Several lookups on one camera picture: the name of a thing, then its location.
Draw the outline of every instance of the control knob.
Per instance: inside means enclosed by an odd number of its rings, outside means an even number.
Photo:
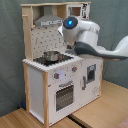
[[[73,71],[73,72],[76,72],[77,69],[78,69],[77,67],[73,67],[73,68],[72,68],[72,71]]]
[[[54,78],[55,78],[55,79],[59,79],[59,74],[58,74],[58,73],[55,73],[55,74],[54,74]]]

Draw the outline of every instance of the toy kitchen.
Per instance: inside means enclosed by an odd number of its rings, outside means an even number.
[[[89,19],[90,2],[24,4],[26,108],[49,127],[101,95],[102,59],[67,53],[58,32],[73,14]]]

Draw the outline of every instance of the gray wall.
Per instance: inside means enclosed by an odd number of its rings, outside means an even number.
[[[21,101],[25,101],[22,65],[25,55],[20,4],[43,2],[53,1],[0,0],[0,116],[14,111]],[[128,1],[91,0],[91,2],[90,19],[101,27],[98,44],[113,50],[118,42],[128,35]],[[128,88],[127,69],[128,60],[105,61],[103,79]]]

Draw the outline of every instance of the wooden table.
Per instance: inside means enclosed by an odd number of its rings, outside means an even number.
[[[101,97],[71,117],[90,128],[115,128],[128,118],[128,89],[102,81]]]
[[[31,114],[19,109],[0,118],[0,128],[44,128]],[[64,118],[50,128],[81,128],[69,118]]]

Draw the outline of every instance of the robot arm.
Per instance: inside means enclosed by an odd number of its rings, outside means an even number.
[[[76,42],[74,51],[78,56],[86,55],[98,56],[104,59],[126,59],[128,58],[128,36],[123,38],[114,51],[108,51],[103,47],[97,46],[98,33],[100,27],[92,21],[79,20],[69,16],[63,22],[62,36],[64,40],[73,46]]]

